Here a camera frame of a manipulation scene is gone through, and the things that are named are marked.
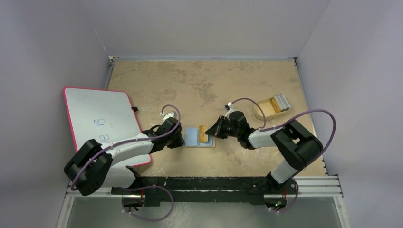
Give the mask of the gold credit card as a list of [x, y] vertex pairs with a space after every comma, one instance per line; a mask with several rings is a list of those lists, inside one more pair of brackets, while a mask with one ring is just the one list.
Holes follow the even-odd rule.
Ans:
[[199, 143], [207, 143], [209, 141], [209, 136], [206, 134], [208, 128], [209, 128], [208, 125], [199, 126], [199, 136], [198, 136]]

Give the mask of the beige leather card holder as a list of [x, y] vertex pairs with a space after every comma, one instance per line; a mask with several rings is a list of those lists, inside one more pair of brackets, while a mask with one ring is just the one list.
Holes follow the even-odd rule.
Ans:
[[186, 127], [184, 129], [184, 147], [214, 148], [215, 138], [205, 133], [207, 128], [207, 125]]

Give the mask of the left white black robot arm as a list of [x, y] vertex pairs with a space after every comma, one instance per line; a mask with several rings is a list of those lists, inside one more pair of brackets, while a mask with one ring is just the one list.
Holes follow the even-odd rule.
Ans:
[[99, 188], [118, 187], [129, 194], [137, 194], [142, 182], [133, 169], [134, 159], [165, 147], [173, 149], [184, 145], [179, 120], [168, 117], [156, 128], [117, 143], [86, 141], [64, 167], [64, 173], [71, 180], [71, 190], [88, 196]]

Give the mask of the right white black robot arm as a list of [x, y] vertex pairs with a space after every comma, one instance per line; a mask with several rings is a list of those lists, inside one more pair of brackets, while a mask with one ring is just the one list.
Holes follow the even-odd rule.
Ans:
[[316, 160], [324, 148], [319, 139], [297, 120], [278, 129], [260, 131], [250, 127], [241, 111], [220, 116], [205, 134], [220, 139], [234, 137], [243, 148], [249, 150], [277, 147], [283, 161], [266, 177], [267, 188], [272, 193], [283, 190], [286, 181]]

